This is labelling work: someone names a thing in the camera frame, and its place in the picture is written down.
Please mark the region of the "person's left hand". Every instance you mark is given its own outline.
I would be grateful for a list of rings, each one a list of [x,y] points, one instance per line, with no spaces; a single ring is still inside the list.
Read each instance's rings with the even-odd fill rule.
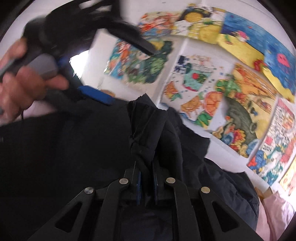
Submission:
[[[66,90],[68,87],[69,82],[62,75],[44,80],[27,66],[17,74],[6,72],[1,83],[1,125],[13,122],[34,101],[42,100],[47,90]]]

